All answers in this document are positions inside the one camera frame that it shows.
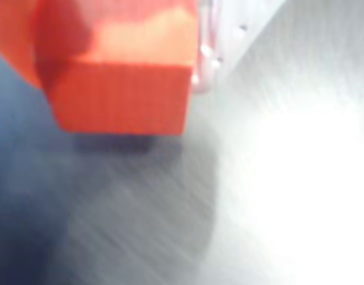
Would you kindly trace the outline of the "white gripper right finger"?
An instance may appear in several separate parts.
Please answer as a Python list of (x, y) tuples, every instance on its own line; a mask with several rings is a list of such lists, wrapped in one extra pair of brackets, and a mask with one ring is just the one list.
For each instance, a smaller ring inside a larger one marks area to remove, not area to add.
[(198, 1), (199, 39), (192, 91), (206, 93), (230, 75), (284, 0)]

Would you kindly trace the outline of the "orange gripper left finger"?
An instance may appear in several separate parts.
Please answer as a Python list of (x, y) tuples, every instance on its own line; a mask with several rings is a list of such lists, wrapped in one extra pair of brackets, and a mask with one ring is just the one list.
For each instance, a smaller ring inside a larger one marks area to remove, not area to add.
[(41, 1), (0, 0), (0, 56), (26, 83), (43, 88), (36, 71), (34, 35)]

